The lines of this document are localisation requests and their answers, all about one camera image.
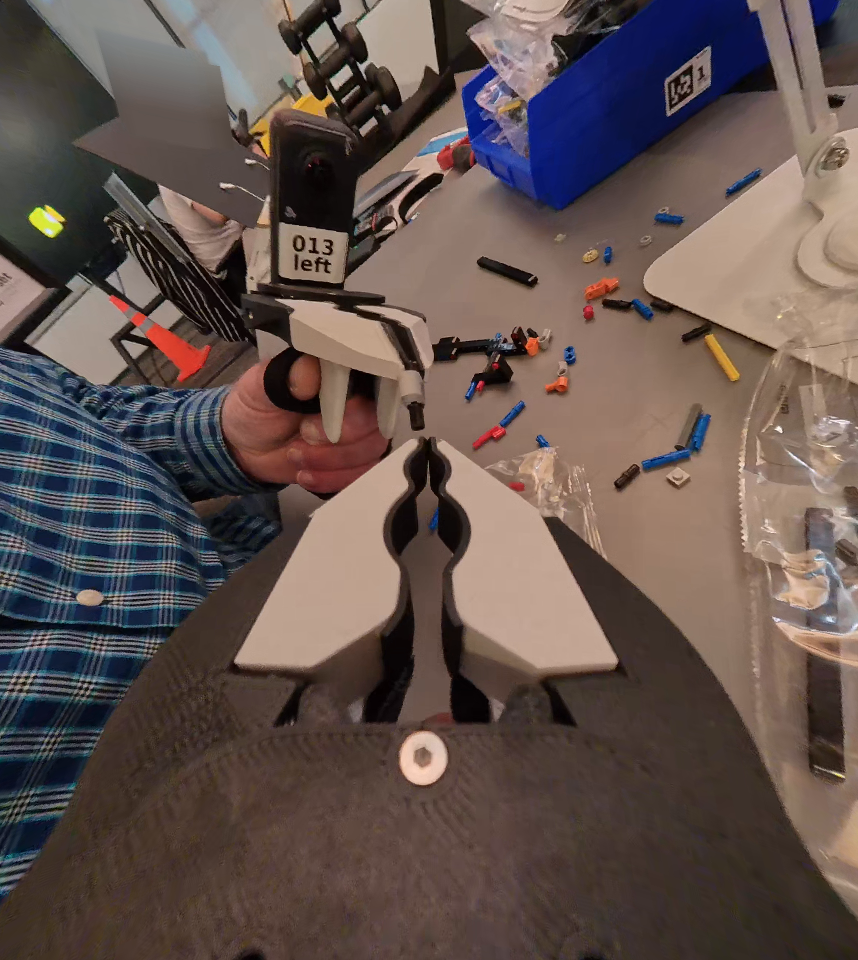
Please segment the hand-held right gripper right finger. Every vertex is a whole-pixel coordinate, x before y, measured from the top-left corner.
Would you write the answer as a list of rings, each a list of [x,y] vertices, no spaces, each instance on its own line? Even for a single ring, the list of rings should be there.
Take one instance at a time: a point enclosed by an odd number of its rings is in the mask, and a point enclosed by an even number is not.
[[[441,638],[458,723],[487,723],[520,687],[608,674],[618,657],[552,523],[445,440],[431,442],[443,571]]]

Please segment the person's left hand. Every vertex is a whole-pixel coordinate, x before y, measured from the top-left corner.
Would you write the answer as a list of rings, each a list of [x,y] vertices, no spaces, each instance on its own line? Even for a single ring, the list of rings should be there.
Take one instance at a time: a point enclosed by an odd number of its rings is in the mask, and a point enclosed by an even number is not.
[[[230,390],[221,411],[227,448],[249,479],[297,485],[333,495],[374,468],[387,454],[375,402],[352,396],[345,405],[339,440],[331,442],[321,414],[297,414],[275,406],[264,379],[269,361],[248,370]]]

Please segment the black lego beam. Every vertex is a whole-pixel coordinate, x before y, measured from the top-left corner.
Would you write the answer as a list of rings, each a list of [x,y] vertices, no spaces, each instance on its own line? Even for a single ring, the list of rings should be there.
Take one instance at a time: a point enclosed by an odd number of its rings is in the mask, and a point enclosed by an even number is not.
[[[499,276],[505,280],[525,286],[528,289],[535,287],[538,283],[538,276],[536,274],[487,256],[480,256],[477,259],[477,266],[486,273],[493,274],[496,277]]]

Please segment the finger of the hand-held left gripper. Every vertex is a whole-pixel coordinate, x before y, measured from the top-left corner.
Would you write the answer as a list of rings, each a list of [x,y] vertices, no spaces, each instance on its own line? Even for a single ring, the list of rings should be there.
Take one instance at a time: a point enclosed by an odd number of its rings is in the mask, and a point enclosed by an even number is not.
[[[339,309],[293,309],[289,342],[321,361],[381,378],[398,378],[407,367],[387,332],[387,323],[392,319],[406,324],[411,314],[401,309],[376,309],[373,313],[374,317],[368,317]]]
[[[362,305],[356,312],[381,322],[396,344],[403,364],[411,370],[428,370],[433,366],[434,350],[425,316],[415,310],[389,304]]]

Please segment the orange traffic cone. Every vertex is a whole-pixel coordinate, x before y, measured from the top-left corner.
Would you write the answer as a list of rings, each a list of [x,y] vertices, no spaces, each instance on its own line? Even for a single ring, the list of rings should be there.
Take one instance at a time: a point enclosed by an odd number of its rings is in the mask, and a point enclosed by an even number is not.
[[[126,320],[141,331],[144,339],[171,363],[176,370],[178,383],[188,381],[205,368],[212,350],[210,345],[195,347],[171,329],[159,325],[123,298],[111,294],[109,299],[110,303],[123,313]]]

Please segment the white blue paper sheet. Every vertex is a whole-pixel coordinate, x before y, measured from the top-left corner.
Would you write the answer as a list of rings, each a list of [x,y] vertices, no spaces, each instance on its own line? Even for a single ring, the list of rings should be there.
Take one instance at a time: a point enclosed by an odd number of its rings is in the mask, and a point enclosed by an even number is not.
[[[418,176],[432,173],[447,174],[455,168],[453,151],[459,146],[469,144],[468,129],[465,126],[449,130],[433,137],[403,168],[404,172],[415,172]]]

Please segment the white stand base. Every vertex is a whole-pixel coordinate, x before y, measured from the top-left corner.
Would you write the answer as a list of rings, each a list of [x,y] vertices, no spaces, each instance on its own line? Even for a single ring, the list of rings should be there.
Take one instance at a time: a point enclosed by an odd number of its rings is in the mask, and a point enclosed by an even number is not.
[[[647,291],[774,349],[771,308],[858,295],[858,127],[828,105],[807,2],[747,2],[760,21],[795,155],[679,241],[645,273]]]

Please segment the dark flat tablet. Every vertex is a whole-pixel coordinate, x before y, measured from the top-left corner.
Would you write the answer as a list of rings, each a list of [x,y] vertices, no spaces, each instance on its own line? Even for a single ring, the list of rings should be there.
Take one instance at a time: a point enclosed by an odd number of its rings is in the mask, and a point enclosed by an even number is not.
[[[409,185],[417,175],[418,172],[415,170],[403,170],[385,177],[356,199],[353,218],[359,220],[363,218],[367,211],[373,210],[383,202],[390,200]]]

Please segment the scattered small lego pins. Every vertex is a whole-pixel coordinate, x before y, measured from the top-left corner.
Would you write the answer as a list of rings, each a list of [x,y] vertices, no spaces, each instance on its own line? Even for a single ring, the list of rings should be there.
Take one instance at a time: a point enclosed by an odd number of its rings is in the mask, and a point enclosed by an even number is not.
[[[681,468],[687,485],[710,491],[732,466],[712,462],[734,459],[750,389],[769,356],[754,342],[725,331],[715,333],[741,373],[728,382],[704,336],[682,336],[705,321],[674,306],[651,306],[644,274],[654,261],[720,212],[730,198],[713,179],[703,182],[668,171],[625,169],[590,190],[566,210],[554,211],[498,186],[485,174],[470,174],[458,189],[457,211],[465,215],[454,239],[463,247],[454,260],[454,294],[441,332],[475,336],[517,325],[551,329],[553,339],[539,357],[512,361],[515,371],[505,387],[486,387],[467,401],[464,388],[469,360],[449,364],[433,383],[446,400],[436,414],[438,429],[464,448],[491,426],[496,414],[524,401],[518,426],[507,438],[483,445],[486,463],[496,456],[529,450],[544,436],[572,463],[584,465],[594,491],[624,495],[629,481],[615,482],[635,463],[647,489],[670,486],[664,475]],[[582,255],[598,248],[590,264]],[[477,266],[490,257],[538,276],[528,289]],[[584,288],[602,278],[618,278],[610,296],[586,302]],[[557,364],[569,366],[569,390],[546,393],[557,378]],[[692,404],[702,415],[689,448],[675,443]]]

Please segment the black dumbbell rack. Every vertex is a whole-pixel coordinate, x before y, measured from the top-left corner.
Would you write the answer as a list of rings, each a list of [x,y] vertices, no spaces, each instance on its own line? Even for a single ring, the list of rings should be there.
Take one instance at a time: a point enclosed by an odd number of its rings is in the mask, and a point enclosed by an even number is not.
[[[437,66],[424,65],[414,90],[405,93],[389,67],[374,62],[359,22],[342,8],[339,1],[305,2],[296,14],[282,2],[281,41],[328,118],[366,141],[400,140],[455,93],[453,69],[441,59]]]

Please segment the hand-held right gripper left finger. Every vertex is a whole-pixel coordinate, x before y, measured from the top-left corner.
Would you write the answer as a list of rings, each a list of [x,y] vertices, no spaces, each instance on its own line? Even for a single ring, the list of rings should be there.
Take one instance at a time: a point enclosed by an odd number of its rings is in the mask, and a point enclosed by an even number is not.
[[[398,719],[414,619],[401,556],[419,530],[430,442],[404,442],[318,508],[235,656],[247,673],[328,687],[363,719]]]

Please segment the yellow lego axle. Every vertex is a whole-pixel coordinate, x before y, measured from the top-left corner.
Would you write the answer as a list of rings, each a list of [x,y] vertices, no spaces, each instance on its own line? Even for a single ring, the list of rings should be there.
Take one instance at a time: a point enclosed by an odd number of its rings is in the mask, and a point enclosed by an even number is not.
[[[738,382],[741,377],[740,372],[725,352],[717,337],[709,333],[704,337],[704,342],[727,381],[732,383]]]

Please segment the small clear plastic bag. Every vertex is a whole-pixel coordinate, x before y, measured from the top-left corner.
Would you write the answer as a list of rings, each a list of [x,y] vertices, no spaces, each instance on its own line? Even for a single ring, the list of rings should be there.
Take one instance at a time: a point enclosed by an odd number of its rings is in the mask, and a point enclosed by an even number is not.
[[[493,463],[486,471],[503,482],[520,481],[526,491],[519,496],[543,518],[559,519],[603,556],[592,493],[584,467],[569,464],[552,446]]]

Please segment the black lego assembly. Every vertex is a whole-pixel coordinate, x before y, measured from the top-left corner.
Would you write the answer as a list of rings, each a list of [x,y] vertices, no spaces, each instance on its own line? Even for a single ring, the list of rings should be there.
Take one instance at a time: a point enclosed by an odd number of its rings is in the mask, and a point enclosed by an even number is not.
[[[481,355],[485,358],[485,366],[475,373],[470,381],[468,396],[472,399],[486,387],[509,383],[514,375],[509,359],[539,354],[547,348],[552,336],[553,331],[549,328],[539,331],[518,326],[507,337],[501,333],[487,339],[474,340],[445,337],[433,346],[434,360],[436,363],[451,363],[467,355]]]

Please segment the large clear lego parts bag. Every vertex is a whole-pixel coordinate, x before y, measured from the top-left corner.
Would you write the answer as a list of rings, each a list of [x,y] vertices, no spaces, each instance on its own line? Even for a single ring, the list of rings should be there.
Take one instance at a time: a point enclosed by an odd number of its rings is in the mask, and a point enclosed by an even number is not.
[[[739,463],[755,730],[858,918],[858,290],[783,299]]]

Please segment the bundle of clear parts bags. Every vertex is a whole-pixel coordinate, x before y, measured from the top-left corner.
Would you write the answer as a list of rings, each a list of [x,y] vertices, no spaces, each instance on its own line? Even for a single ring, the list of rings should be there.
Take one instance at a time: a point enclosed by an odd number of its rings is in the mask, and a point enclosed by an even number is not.
[[[649,1],[469,1],[483,19],[467,36],[494,71],[475,97],[484,136],[530,153],[529,106],[552,80]]]

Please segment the blue plastic parts bin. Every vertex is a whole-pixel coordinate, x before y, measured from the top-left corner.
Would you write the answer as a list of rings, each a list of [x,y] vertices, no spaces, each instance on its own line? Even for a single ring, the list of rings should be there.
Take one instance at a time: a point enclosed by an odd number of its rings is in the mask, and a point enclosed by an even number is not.
[[[471,147],[497,180],[563,210],[768,60],[745,1],[651,2],[532,98],[527,156],[485,133],[484,67],[461,91]]]

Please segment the person's plaid shirt torso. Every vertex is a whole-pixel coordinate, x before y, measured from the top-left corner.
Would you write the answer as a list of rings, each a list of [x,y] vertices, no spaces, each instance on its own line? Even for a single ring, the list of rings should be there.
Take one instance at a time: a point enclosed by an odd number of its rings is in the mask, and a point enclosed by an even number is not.
[[[0,608],[0,906],[62,820],[112,712],[208,594],[54,619]]]

